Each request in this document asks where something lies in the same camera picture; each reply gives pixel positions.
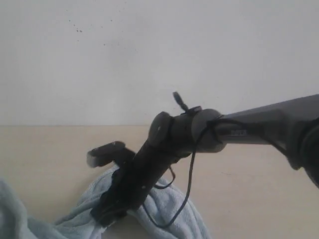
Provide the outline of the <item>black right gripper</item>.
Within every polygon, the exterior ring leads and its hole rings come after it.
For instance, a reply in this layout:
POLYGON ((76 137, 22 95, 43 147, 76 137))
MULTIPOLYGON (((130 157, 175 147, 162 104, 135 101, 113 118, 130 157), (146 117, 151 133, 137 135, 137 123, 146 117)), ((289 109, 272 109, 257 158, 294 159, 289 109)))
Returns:
POLYGON ((110 188, 91 211, 93 219, 102 226, 109 226, 128 210, 138 209, 174 162, 174 155, 157 149, 140 149, 133 155, 123 149, 114 160, 121 162, 119 169, 112 174, 110 188))

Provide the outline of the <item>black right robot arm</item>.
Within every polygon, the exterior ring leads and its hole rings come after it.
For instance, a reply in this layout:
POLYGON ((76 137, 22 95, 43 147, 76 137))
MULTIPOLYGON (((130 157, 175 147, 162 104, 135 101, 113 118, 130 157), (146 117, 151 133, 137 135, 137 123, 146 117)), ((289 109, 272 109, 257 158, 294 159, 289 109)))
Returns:
POLYGON ((228 144, 269 144, 284 155, 294 170, 303 168, 319 182, 319 97, 311 95, 259 108, 223 115, 213 109, 189 108, 173 94, 183 112, 161 112, 140 150, 121 141, 87 153, 90 167, 114 162, 111 186, 92 209, 91 216, 106 227, 144 204, 158 180, 180 159, 198 152, 217 153, 228 144))

